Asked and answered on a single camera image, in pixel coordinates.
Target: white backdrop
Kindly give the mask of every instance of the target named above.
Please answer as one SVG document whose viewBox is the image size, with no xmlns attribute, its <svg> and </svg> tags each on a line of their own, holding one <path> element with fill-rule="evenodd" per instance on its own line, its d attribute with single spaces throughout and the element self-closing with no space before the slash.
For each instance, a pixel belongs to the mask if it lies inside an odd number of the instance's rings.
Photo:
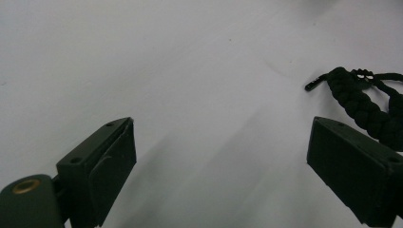
<svg viewBox="0 0 403 228">
<path fill-rule="evenodd" d="M 104 227 L 365 227 L 306 163 L 315 116 L 357 126 L 327 85 L 303 86 L 338 66 L 403 73 L 402 12 L 399 0 L 1 1 L 0 187 L 55 176 L 130 116 L 138 163 Z"/>
</svg>

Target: black paracord bracelet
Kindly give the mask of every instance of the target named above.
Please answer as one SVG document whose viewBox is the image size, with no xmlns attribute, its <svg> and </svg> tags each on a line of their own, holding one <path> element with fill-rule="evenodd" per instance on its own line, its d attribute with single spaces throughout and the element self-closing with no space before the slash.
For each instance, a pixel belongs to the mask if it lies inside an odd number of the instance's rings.
<svg viewBox="0 0 403 228">
<path fill-rule="evenodd" d="M 403 82 L 403 75 L 396 73 L 373 75 L 368 70 L 349 72 L 343 67 L 338 67 L 315 79 L 305 89 L 311 91 L 325 80 L 332 90 L 333 97 L 359 127 L 367 130 L 368 134 L 378 139 L 380 143 L 393 150 L 403 151 L 403 95 L 382 82 L 382 80 Z M 362 92 L 364 87 L 369 86 L 376 86 L 389 95 L 389 113 L 381 111 L 379 106 Z"/>
</svg>

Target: black cord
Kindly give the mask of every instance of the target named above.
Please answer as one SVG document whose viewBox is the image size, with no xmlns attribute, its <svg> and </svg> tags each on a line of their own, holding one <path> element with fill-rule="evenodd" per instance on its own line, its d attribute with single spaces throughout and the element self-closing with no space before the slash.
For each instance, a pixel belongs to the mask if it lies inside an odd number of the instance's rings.
<svg viewBox="0 0 403 228">
<path fill-rule="evenodd" d="M 403 95 L 385 85 L 382 80 L 403 82 L 403 75 L 386 73 L 373 75 L 368 70 L 347 71 L 337 67 L 308 84 L 307 91 L 315 88 L 320 82 L 327 81 L 333 97 L 344 107 L 355 123 L 367 130 L 368 134 L 380 143 L 396 151 L 403 151 Z M 389 95 L 388 113 L 380 110 L 362 89 L 376 86 Z"/>
</svg>

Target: white surface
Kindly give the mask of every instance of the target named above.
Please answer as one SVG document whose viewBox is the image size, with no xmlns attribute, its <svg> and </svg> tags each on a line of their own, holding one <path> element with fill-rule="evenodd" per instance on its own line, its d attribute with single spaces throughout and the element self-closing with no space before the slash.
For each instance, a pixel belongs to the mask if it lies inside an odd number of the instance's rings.
<svg viewBox="0 0 403 228">
<path fill-rule="evenodd" d="M 303 86 L 338 66 L 403 72 L 402 11 L 397 0 L 2 1 L 0 187 L 56 175 L 89 134 L 130 116 L 138 164 L 104 227 L 362 227 L 305 159 L 314 116 L 357 127 L 326 85 Z"/>
</svg>

